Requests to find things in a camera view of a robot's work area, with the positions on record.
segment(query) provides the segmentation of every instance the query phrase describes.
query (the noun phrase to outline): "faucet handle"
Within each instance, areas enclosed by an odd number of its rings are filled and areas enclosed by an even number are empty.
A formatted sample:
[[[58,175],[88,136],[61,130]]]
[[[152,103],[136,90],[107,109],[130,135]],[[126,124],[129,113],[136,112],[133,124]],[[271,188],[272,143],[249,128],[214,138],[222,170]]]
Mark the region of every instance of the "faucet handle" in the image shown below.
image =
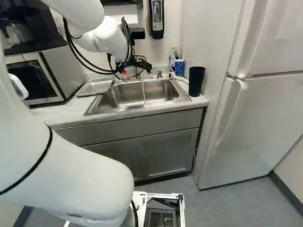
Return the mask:
[[[160,70],[158,71],[157,78],[158,78],[158,79],[163,78],[163,76],[162,76],[162,71],[160,71]]]

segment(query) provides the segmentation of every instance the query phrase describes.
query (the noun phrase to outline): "paper towel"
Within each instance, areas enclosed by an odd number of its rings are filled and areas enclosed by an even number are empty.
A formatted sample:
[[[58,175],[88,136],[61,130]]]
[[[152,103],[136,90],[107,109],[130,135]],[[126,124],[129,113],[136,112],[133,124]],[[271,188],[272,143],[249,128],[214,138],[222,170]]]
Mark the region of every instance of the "paper towel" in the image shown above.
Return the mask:
[[[137,6],[135,4],[104,6],[104,11],[105,15],[113,17],[118,24],[121,24],[122,17],[128,24],[138,23]]]

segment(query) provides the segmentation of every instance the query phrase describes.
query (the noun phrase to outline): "stainless steel sink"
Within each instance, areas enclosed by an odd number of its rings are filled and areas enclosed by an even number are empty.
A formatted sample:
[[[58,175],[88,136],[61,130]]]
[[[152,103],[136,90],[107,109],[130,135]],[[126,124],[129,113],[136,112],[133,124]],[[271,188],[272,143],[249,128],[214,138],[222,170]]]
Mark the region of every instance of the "stainless steel sink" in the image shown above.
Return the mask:
[[[115,81],[104,95],[94,99],[84,116],[191,101],[175,80],[146,79],[143,85],[145,96],[140,80]]]

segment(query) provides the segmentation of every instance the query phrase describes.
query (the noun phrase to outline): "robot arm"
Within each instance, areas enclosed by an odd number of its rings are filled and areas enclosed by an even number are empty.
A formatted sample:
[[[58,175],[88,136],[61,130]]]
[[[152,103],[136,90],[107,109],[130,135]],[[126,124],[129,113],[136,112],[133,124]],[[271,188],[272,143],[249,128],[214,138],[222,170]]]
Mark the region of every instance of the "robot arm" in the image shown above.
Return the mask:
[[[72,36],[82,36],[75,39],[79,45],[125,60],[126,38],[104,16],[99,0],[43,2],[69,21]],[[83,226],[120,226],[133,196],[131,171],[69,143],[36,119],[15,93],[3,53],[0,64],[0,201],[45,209]]]
[[[105,16],[99,0],[42,0],[68,21],[73,41],[91,52],[107,52],[124,62],[130,46],[118,23]]]

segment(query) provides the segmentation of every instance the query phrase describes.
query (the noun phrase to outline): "microwave door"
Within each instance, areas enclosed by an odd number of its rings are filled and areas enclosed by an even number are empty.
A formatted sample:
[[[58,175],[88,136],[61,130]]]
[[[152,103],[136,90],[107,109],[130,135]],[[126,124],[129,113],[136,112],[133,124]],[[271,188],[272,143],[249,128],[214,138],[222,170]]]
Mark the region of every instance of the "microwave door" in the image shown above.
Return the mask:
[[[63,101],[54,80],[42,62],[39,54],[34,53],[26,61],[7,62],[8,71],[16,75],[29,92],[25,100],[28,105]]]

